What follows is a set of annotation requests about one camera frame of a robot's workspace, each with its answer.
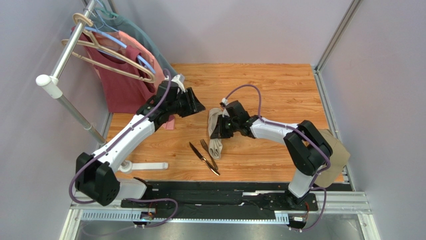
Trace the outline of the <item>beige cloth napkin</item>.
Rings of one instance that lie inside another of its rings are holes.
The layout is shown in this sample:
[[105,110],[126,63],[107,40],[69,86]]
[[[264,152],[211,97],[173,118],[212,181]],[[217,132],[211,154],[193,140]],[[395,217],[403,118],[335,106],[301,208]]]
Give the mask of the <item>beige cloth napkin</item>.
[[[218,117],[223,114],[220,108],[211,108],[208,112],[208,136],[210,137],[214,132],[217,123]],[[221,158],[221,153],[223,149],[223,144],[221,139],[210,139],[208,144],[208,151],[210,155],[215,159],[219,160]]]

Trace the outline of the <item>silver fork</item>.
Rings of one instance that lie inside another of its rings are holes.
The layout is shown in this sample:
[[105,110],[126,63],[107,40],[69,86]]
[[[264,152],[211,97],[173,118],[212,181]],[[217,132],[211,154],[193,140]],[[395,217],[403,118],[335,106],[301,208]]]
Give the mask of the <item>silver fork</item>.
[[218,170],[219,168],[218,168],[214,158],[210,154],[209,146],[207,145],[206,141],[204,139],[201,139],[200,144],[201,144],[202,148],[208,153],[208,156],[210,157],[211,163],[213,164],[213,167],[215,168],[215,170]]

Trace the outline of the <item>silver table knife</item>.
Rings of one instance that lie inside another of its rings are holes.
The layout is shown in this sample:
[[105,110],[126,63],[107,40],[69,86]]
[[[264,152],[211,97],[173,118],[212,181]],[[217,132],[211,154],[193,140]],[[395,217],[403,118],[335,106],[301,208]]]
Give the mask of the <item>silver table knife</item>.
[[220,173],[218,170],[214,168],[214,166],[201,154],[201,152],[191,143],[189,142],[189,146],[192,149],[192,151],[195,153],[195,155],[205,163],[205,165],[209,168],[211,172],[213,172],[215,175],[219,176]]

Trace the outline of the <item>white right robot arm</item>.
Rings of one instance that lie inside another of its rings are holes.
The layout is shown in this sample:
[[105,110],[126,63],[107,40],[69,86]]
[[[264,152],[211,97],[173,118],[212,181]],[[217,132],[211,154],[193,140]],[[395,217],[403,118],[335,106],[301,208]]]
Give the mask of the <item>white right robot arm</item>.
[[222,107],[223,113],[217,117],[210,139],[229,139],[239,132],[245,137],[285,145],[296,171],[284,192],[284,200],[291,208],[302,205],[321,171],[330,167],[333,154],[315,125],[309,120],[290,124],[249,115],[237,100],[223,103]]

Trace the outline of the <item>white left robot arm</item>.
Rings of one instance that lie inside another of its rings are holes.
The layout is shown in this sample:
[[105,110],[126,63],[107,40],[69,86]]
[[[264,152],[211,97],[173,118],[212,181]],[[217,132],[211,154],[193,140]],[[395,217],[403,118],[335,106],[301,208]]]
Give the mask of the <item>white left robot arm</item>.
[[114,200],[140,200],[147,185],[143,180],[118,179],[116,172],[133,150],[154,134],[169,117],[185,118],[204,111],[192,88],[184,88],[178,80],[164,80],[157,93],[135,113],[131,121],[108,143],[94,153],[81,153],[76,159],[75,176],[68,193],[75,203],[73,190],[90,198],[89,203],[108,206]]

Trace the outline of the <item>teal green shirt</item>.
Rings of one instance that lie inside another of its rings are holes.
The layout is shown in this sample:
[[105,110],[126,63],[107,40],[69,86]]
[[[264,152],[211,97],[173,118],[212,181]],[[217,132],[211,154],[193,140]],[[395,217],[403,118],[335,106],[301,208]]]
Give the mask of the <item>teal green shirt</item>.
[[171,77],[178,75],[177,71],[170,65],[166,58],[161,54],[160,50],[152,39],[135,23],[128,18],[118,15],[112,19],[91,16],[90,19],[103,32],[114,32],[113,29],[122,31],[130,37],[138,41],[143,47],[152,53],[161,69],[168,69]]

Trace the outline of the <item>beige baseball cap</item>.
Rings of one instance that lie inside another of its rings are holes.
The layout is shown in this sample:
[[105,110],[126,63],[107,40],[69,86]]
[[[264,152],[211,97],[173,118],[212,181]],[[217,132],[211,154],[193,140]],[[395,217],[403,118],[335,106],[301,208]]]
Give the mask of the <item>beige baseball cap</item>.
[[331,146],[333,153],[329,158],[331,167],[323,171],[316,178],[314,184],[319,187],[327,188],[338,178],[347,165],[351,155],[342,142],[334,137],[329,129],[320,129],[319,132]]

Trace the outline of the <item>blue plastic hanger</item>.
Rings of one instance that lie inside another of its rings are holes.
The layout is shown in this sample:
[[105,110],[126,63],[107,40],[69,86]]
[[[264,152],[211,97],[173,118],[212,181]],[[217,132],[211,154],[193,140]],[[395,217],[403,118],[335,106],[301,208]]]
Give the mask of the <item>blue plastic hanger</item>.
[[[94,8],[94,11],[95,11],[95,17],[97,17],[97,15],[99,15],[99,13],[97,12],[97,10],[96,10],[96,4],[100,4],[101,5],[101,10],[102,10],[102,8],[105,10],[105,11],[107,11],[107,8],[106,8],[106,5],[105,5],[105,3],[102,1],[102,0],[95,0],[95,8]],[[101,17],[99,17],[100,18],[100,20],[101,20],[101,22],[102,22],[102,27],[103,26],[106,26],[106,27],[108,27],[108,28],[110,28],[111,30],[116,30],[115,28],[113,28],[112,26],[110,26],[110,25],[107,25],[106,24],[106,22],[103,20],[103,18],[101,18]],[[103,32],[103,31],[101,31],[101,30],[99,30],[98,29],[98,27],[96,26],[96,25],[94,25],[94,28],[93,27],[88,27],[88,26],[86,26],[85,28],[84,28],[85,30],[87,30],[87,31],[89,31],[89,32],[91,32],[91,33],[97,33],[97,34],[100,34],[101,36],[103,36],[103,37],[106,37],[107,39],[109,39],[109,40],[111,40],[111,41],[113,41],[114,43],[116,43],[116,44],[118,44],[120,47],[122,47],[122,48],[124,48],[124,49],[127,49],[127,45],[126,44],[124,44],[122,41],[120,41],[119,39],[117,39],[117,38],[115,38],[115,37],[113,37],[113,36],[111,36],[110,34],[107,34],[106,32]],[[151,72],[152,74],[155,74],[156,73],[156,71],[155,71],[155,69],[151,66],[151,64],[147,61],[147,60],[145,60],[140,54],[138,54],[137,55],[137,63],[140,65],[140,66],[142,66],[142,67],[144,67],[144,68],[147,68],[148,69],[148,71],[149,72]]]

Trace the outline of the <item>metal clothes rack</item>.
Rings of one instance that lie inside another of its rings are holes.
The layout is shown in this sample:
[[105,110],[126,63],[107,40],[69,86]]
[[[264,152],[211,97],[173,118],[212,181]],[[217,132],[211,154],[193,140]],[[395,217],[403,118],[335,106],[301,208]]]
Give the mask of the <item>metal clothes rack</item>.
[[[63,87],[63,84],[61,82],[61,76],[64,72],[64,70],[67,68],[68,61],[71,56],[74,54],[74,49],[78,43],[78,40],[80,38],[80,35],[85,30],[86,26],[89,26],[92,24],[91,21],[89,21],[89,16],[95,12],[95,7],[100,1],[98,0],[82,0],[84,9],[82,14],[77,12],[73,15],[73,21],[74,21],[74,30],[70,29],[69,38],[65,39],[64,41],[61,41],[61,44],[63,46],[62,53],[60,54],[54,68],[52,69],[50,74],[41,74],[37,76],[35,79],[35,82],[37,86],[41,87],[45,92],[51,96],[54,100],[56,100],[59,104],[61,104],[68,112],[69,114],[75,119],[76,122],[78,122],[83,129],[91,135],[91,137],[97,142],[96,149],[98,147],[103,147],[107,141],[104,138],[104,134],[106,134],[106,128],[102,130],[102,134],[96,129],[96,126],[94,126],[90,121],[88,121],[81,112],[67,99],[67,97],[64,95],[63,90],[61,87]],[[73,84],[77,84],[76,87],[70,88],[72,90],[79,90],[79,88],[84,87],[86,80],[84,77],[86,76],[86,73],[82,73],[82,71],[77,71],[76,73],[76,79],[74,81],[71,81]],[[166,170],[168,168],[167,162],[155,162],[155,163],[124,163],[124,172],[130,173],[131,170],[133,171],[142,171],[142,170]]]

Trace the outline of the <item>beige wooden hanger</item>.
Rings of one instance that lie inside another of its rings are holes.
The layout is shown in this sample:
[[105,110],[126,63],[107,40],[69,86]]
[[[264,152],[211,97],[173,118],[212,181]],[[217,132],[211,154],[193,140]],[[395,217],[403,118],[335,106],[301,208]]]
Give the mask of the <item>beige wooden hanger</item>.
[[93,65],[96,65],[98,67],[101,67],[103,69],[112,71],[114,73],[117,73],[117,74],[120,74],[120,75],[123,75],[123,76],[126,76],[126,77],[130,77],[130,78],[133,78],[133,79],[136,79],[136,80],[139,80],[139,81],[144,81],[144,82],[147,82],[147,83],[154,83],[156,81],[155,75],[154,75],[154,73],[152,71],[146,69],[145,67],[141,66],[140,64],[137,64],[135,61],[127,58],[126,56],[121,55],[118,52],[115,52],[115,51],[113,51],[113,50],[111,50],[111,49],[109,49],[107,47],[102,46],[97,41],[97,39],[95,38],[95,36],[93,35],[93,32],[89,31],[88,28],[89,27],[85,27],[83,29],[82,33],[85,34],[85,35],[87,35],[91,39],[91,42],[79,40],[79,37],[78,37],[77,43],[76,43],[77,45],[80,45],[80,46],[83,46],[83,47],[92,48],[92,49],[96,49],[98,51],[101,51],[102,53],[106,53],[109,56],[115,57],[115,58],[117,58],[117,59],[119,59],[119,60],[121,60],[121,61],[123,61],[123,62],[125,62],[125,63],[127,63],[129,65],[131,65],[132,67],[134,67],[134,68],[136,68],[136,69],[144,72],[148,76],[148,78],[142,77],[142,76],[139,76],[139,75],[136,75],[136,74],[132,74],[132,73],[129,73],[127,71],[120,70],[118,68],[114,68],[112,66],[100,63],[98,61],[95,61],[95,60],[93,60],[91,58],[88,58],[88,57],[85,57],[83,55],[80,55],[80,54],[74,52],[73,50],[71,50],[71,54],[73,56],[75,56],[75,57],[77,57],[77,58],[79,58],[81,60],[84,60],[84,61],[86,61],[86,62],[88,62],[90,64],[93,64]]

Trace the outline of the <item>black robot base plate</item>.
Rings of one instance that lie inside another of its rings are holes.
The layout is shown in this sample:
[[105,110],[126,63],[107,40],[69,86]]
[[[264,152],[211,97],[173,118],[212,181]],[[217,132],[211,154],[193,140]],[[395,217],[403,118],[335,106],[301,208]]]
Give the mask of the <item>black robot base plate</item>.
[[287,182],[149,181],[145,199],[170,198],[179,205],[256,206],[266,210],[318,211],[314,193],[295,200]]

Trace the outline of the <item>aluminium frame rail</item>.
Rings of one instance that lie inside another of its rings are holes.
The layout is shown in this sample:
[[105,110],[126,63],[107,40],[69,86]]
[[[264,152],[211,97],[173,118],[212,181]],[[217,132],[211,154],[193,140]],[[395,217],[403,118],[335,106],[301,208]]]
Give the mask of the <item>aluminium frame rail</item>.
[[268,210],[255,205],[179,205],[172,198],[138,203],[114,200],[107,206],[73,202],[60,238],[74,240],[80,228],[92,237],[118,239],[135,234],[143,239],[265,239],[272,231],[291,239],[378,240],[367,196],[344,185],[342,191],[317,189],[317,211]]

